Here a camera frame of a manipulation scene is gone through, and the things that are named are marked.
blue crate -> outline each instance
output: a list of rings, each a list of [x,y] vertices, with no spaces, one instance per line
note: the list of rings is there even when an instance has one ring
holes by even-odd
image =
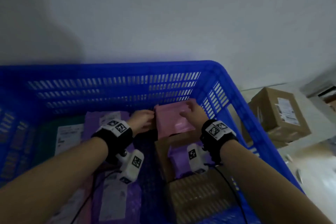
[[[0,77],[0,185],[30,167],[38,125],[47,120],[87,111],[133,112],[191,97],[209,118],[233,128],[246,147],[227,109],[232,104],[254,142],[251,150],[301,190],[226,70],[214,61],[2,66]],[[149,200],[157,195],[155,188],[162,191],[162,184],[156,168],[149,165],[146,170],[153,172],[147,176],[154,186],[142,184],[141,211],[153,215],[146,215],[142,224],[154,219],[162,223],[164,209],[155,209]],[[160,201],[157,207],[164,205]],[[228,216],[236,216],[233,212],[240,215],[231,209],[208,221],[225,223]]]

wire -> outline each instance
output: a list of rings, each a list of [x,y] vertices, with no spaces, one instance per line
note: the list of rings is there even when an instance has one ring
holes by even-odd
[[[231,184],[229,183],[229,181],[225,178],[225,176],[222,174],[222,172],[221,172],[216,166],[214,166],[214,165],[209,165],[209,164],[208,164],[207,166],[210,166],[210,167],[215,168],[216,171],[219,172],[219,174],[220,174],[220,175],[223,177],[223,179],[226,181],[226,183],[228,184],[230,190],[232,191],[232,193],[233,193],[233,195],[234,195],[234,197],[235,197],[235,199],[236,199],[236,201],[237,201],[238,206],[240,207],[240,210],[241,210],[241,213],[243,214],[245,223],[248,224],[247,219],[246,219],[246,216],[245,216],[245,212],[244,212],[243,207],[242,207],[242,204],[241,204],[241,202],[240,202],[240,200],[239,200],[239,198],[238,198],[236,192],[235,192],[234,189],[231,187]]]
[[[76,221],[77,217],[79,216],[79,214],[81,213],[82,209],[84,208],[84,206],[86,205],[87,201],[90,199],[90,197],[93,196],[93,194],[95,193],[96,189],[99,188],[99,186],[103,183],[103,181],[105,181],[105,179],[107,177],[109,177],[110,175],[112,174],[115,174],[115,173],[121,173],[120,170],[115,170],[115,171],[112,171],[111,173],[109,173],[108,175],[106,175],[103,180],[101,180],[97,186],[95,186],[95,188],[91,191],[91,193],[89,194],[89,196],[86,198],[86,200],[84,201],[84,203],[82,204],[82,206],[79,208],[79,210],[77,211],[76,215],[74,216],[74,218],[72,219],[71,223],[70,224],[74,224],[74,222]]]

black wristband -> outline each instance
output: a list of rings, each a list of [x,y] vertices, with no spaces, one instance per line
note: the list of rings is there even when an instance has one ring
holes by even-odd
[[[124,152],[132,143],[133,131],[125,121],[114,119],[101,126],[92,137],[99,137],[105,141],[108,148],[106,161],[114,164],[116,155]]]
[[[230,140],[238,141],[236,133],[222,121],[207,120],[202,126],[201,141],[216,164],[221,162],[219,154],[221,147]]]

gray wall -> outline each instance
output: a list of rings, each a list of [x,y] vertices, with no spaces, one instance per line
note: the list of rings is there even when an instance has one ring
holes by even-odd
[[[242,89],[321,73],[335,0],[0,0],[0,64],[203,60]]]

cardboard box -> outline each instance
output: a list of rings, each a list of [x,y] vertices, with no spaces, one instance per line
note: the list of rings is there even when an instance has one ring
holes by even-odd
[[[175,171],[170,159],[168,158],[169,147],[180,147],[189,145],[200,140],[201,133],[196,130],[184,132],[171,137],[165,137],[155,141],[157,160],[160,166],[162,178],[166,182],[175,180]]]
[[[311,134],[292,93],[265,87],[248,105],[277,148]],[[243,124],[241,127],[243,138],[250,144],[250,135]]]
[[[220,171],[229,177],[224,167]],[[227,178],[235,191],[231,179]],[[171,222],[195,223],[236,205],[233,192],[216,170],[191,175],[166,185]]]

